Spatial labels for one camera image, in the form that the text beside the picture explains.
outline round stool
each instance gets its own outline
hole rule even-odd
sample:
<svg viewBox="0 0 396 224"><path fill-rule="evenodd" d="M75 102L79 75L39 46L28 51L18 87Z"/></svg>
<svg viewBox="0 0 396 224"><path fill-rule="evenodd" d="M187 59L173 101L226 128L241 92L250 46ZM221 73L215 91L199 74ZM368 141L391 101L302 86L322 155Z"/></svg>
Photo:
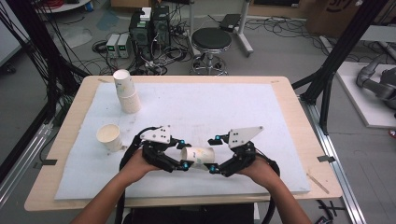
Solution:
<svg viewBox="0 0 396 224"><path fill-rule="evenodd" d="M220 54L230 47L231 38L226 32L218 28L199 29L192 34L191 43L202 53L201 57L192 61L191 72L211 75L214 70L218 76L227 75L225 62L213 55Z"/></svg>

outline human arm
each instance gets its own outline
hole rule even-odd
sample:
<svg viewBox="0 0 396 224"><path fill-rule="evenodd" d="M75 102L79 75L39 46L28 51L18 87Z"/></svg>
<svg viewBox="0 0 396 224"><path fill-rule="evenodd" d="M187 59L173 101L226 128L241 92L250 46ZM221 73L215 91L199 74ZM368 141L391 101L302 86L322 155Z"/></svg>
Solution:
<svg viewBox="0 0 396 224"><path fill-rule="evenodd" d="M256 157L249 167L238 174L250 177L255 183L269 191L284 224L311 223L289 189L263 158Z"/></svg>
<svg viewBox="0 0 396 224"><path fill-rule="evenodd" d="M106 223L124 190L153 170L158 168L147 164L142 157L142 150L138 149L71 223Z"/></svg>

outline stacked paper cups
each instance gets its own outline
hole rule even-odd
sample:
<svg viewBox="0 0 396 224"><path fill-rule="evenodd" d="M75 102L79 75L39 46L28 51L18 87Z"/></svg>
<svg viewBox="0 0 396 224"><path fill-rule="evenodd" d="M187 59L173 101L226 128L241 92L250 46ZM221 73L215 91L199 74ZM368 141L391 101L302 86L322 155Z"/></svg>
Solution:
<svg viewBox="0 0 396 224"><path fill-rule="evenodd" d="M113 77L122 111L128 114L139 111L141 104L131 74L125 69L120 69Z"/></svg>

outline paper cup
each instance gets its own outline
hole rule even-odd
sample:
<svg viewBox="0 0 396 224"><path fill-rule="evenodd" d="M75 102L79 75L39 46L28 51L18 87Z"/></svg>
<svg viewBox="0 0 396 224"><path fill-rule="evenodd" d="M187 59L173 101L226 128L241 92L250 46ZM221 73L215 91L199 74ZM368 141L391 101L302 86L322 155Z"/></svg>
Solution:
<svg viewBox="0 0 396 224"><path fill-rule="evenodd" d="M107 124L100 128L96 138L110 151L116 152L122 148L120 128L115 124Z"/></svg>
<svg viewBox="0 0 396 224"><path fill-rule="evenodd" d="M120 69L113 74L113 77L119 97L129 97L136 92L132 77L127 70Z"/></svg>
<svg viewBox="0 0 396 224"><path fill-rule="evenodd" d="M119 96L119 100L122 111L127 114L136 113L142 107L140 104L140 99L139 99L139 95L137 94L137 91L132 96L129 97Z"/></svg>
<svg viewBox="0 0 396 224"><path fill-rule="evenodd" d="M215 162L215 151L212 147L183 147L180 152L184 161L194 161L191 168L207 171L204 163Z"/></svg>

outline stool leg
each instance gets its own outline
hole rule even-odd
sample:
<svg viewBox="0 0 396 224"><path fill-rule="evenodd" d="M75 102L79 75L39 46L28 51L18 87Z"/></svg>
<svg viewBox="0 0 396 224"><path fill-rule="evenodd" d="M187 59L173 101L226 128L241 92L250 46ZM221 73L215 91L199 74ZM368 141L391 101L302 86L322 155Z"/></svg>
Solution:
<svg viewBox="0 0 396 224"><path fill-rule="evenodd" d="M213 60L213 54L208 53L207 54L207 61L206 61L206 68L207 68L207 74L210 76L211 72L212 72L212 60Z"/></svg>

